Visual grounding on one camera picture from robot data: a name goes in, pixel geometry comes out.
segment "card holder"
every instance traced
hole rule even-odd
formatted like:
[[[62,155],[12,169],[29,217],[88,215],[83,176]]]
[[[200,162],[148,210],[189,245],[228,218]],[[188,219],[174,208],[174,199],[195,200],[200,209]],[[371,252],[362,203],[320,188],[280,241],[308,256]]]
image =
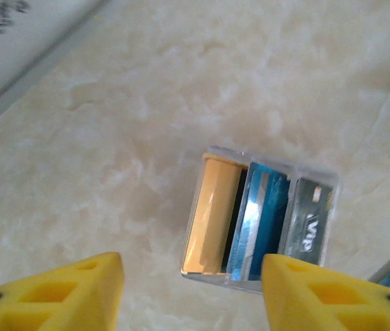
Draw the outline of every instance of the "card holder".
[[[181,274],[260,293],[265,254],[322,265],[338,182],[333,172],[211,146],[202,158]]]

